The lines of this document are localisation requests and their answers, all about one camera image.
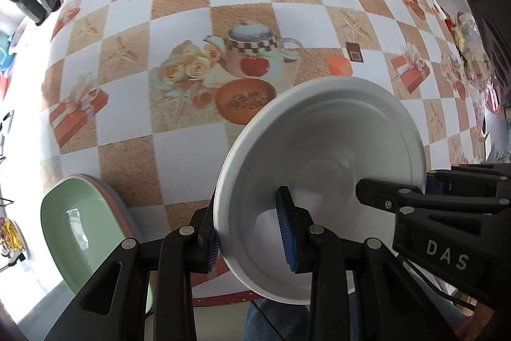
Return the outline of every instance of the table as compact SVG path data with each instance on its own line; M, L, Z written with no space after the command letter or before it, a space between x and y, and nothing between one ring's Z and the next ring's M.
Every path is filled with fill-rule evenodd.
M42 86L46 190L101 177L144 239L209 203L224 158L265 103L351 75L413 117L427 168L481 161L474 107L432 0L64 0ZM217 263L196 304L255 294Z

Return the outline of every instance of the teapot print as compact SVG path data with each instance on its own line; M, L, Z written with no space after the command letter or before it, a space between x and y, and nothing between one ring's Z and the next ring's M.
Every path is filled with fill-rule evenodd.
M225 39L208 35L204 41L219 49L220 64L231 75L265 80L280 93L293 86L303 51L302 44L292 38L279 38L266 25L244 22L230 29ZM291 52L283 48L289 42L298 46Z

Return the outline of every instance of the screw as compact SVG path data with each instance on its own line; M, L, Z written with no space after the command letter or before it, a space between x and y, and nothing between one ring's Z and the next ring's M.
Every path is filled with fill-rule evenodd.
M378 239L369 239L367 240L367 247L373 250L378 250L382 246L382 242Z
M413 209L413 207L407 206L407 207L401 207L399 209L399 211L401 212L401 214L406 215L406 214L412 214L415 210Z
M320 234L323 234L324 227L319 224L313 224L309 227L309 231L311 232L311 234L320 235Z
M124 241L122 242L122 244L121 244L121 247L122 247L123 249L127 249L127 250L132 249L132 248L134 248L135 246L136 246L136 241L135 241L135 239L126 239L126 240L124 240Z
M179 229L179 233L182 235L182 236L189 236L191 234L193 234L195 231L195 229L190 226L190 225L184 225L183 227L181 227Z

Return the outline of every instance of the green bowl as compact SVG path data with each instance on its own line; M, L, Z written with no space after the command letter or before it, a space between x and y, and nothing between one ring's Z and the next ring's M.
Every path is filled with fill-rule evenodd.
M52 258L74 294L119 243L137 238L120 197L105 183L81 174L65 178L43 198L41 225ZM149 287L146 311L152 304Z

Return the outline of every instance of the red object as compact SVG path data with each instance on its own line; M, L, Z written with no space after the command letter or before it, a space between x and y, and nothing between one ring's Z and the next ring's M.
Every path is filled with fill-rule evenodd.
M461 100L465 100L467 98L467 92L465 91L465 86L461 81L456 81L454 83L456 90L458 91L459 97Z
M98 113L108 103L108 94L103 90L97 91L97 96L90 101L90 105L94 114ZM66 103L60 102L57 108L50 113L50 123L53 123L57 117L63 114L66 110ZM64 117L63 121L57 126L53 127L53 133L59 147L63 147L69 140L78 133L88 122L88 116L85 110L77 108L70 114Z
M251 108L236 108L229 102L238 95L246 96L251 93L259 93L264 100ZM236 125L246 125L257 112L270 103L277 96L274 86L261 79L233 80L220 87L215 94L215 104L218 113L224 119Z
M353 68L351 65L351 61L346 57L339 56L339 54L334 54L329 59L326 60L328 64L328 69L330 70L332 75L352 75Z
M9 89L9 84L11 84L10 79L6 79L3 75L0 75L0 102L4 99L7 90Z
M447 25L447 29L450 31L452 30L456 25L454 24L454 22L452 22L452 19L450 18L447 18L446 19L446 25Z
M422 74L417 67L410 67L408 65L408 61L405 56L395 57L390 60L394 69L398 72L401 81L405 85L408 93L413 93L415 89L425 80L427 76L430 74L430 69L426 63L423 62L422 70L424 74ZM403 66L406 66L405 71L399 71Z
M492 84L489 91L488 99L486 100L486 107L493 114L498 114L500 111L500 86Z
M410 7L410 9L413 11L413 13L415 13L415 15L417 15L423 21L426 21L426 14L424 13L422 8L417 3L411 1L411 2L407 2L407 4Z
M245 290L244 292L229 293L217 297L195 298L193 300L193 306L230 305L246 301L255 301L256 299L262 298L261 295L251 290Z
M266 58L244 57L240 62L241 71L249 77L262 77L270 69Z

